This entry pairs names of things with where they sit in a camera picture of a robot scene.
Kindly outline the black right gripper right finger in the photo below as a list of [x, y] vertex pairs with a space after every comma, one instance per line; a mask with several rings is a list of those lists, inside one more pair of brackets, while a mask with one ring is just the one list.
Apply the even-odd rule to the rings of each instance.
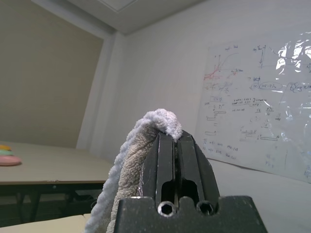
[[220, 193], [211, 164], [193, 136], [183, 131], [177, 141], [178, 165], [181, 178], [181, 196], [195, 203], [207, 200], [217, 203]]

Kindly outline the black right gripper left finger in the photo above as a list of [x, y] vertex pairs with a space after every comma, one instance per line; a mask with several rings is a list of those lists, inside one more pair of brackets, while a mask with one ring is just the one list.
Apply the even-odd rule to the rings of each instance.
[[174, 202], [173, 139], [159, 133], [148, 152], [142, 174], [142, 192], [155, 203]]

